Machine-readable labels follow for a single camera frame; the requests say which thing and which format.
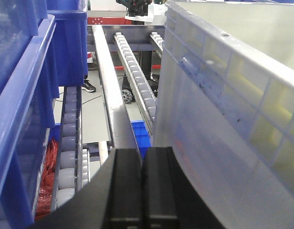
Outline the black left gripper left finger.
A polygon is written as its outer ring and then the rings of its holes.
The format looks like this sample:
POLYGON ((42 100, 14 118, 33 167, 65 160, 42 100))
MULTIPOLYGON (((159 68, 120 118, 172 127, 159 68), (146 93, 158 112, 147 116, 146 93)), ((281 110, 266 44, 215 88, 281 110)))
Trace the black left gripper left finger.
POLYGON ((112 149, 75 196, 31 229, 142 228, 141 162, 136 149, 112 149))

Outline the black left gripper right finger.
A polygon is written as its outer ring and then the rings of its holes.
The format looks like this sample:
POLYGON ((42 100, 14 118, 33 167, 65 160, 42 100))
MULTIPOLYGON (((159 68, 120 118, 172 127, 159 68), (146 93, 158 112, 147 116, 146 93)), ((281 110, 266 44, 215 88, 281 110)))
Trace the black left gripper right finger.
POLYGON ((150 147, 142 165, 145 229, 222 229, 184 174, 171 147, 150 147))

